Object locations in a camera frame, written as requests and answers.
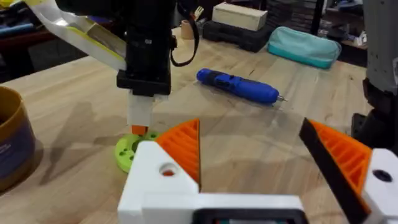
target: wooden table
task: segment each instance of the wooden table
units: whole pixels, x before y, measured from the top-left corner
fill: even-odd
[[[192,41],[178,43],[176,60],[189,58]],[[195,75],[204,67],[271,84],[289,102],[262,106],[203,86]],[[346,63],[320,70],[203,40],[191,65],[172,68],[173,92],[156,104],[151,128],[200,118],[204,192],[295,194],[311,223],[341,223],[345,217],[298,132],[306,116],[347,133],[351,115],[369,110],[364,74]],[[126,91],[116,88],[115,75],[86,57],[4,84],[25,99],[37,165],[0,197],[2,224],[117,223],[127,175],[113,149],[129,128]]]

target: green disc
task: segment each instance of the green disc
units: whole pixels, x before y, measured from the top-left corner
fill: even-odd
[[[124,172],[129,172],[138,144],[143,140],[154,141],[158,136],[159,133],[155,131],[148,131],[144,136],[136,134],[124,135],[118,141],[114,150],[114,156],[120,169]]]

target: screw hole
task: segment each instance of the screw hole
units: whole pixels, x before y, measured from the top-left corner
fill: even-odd
[[[177,171],[177,166],[171,163],[162,165],[159,170],[160,174],[165,177],[172,177],[177,173]]]
[[[391,175],[384,170],[373,170],[373,175],[383,182],[392,182]]]

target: teal pouch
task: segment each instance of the teal pouch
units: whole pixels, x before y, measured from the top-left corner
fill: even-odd
[[[267,48],[272,54],[318,68],[330,68],[341,52],[341,45],[335,41],[288,27],[276,28]]]

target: screwdriver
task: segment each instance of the screwdriver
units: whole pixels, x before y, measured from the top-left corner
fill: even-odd
[[[279,95],[278,90],[268,84],[207,68],[199,70],[197,79],[203,84],[215,86],[257,103],[272,104],[276,101],[287,101],[283,96]]]

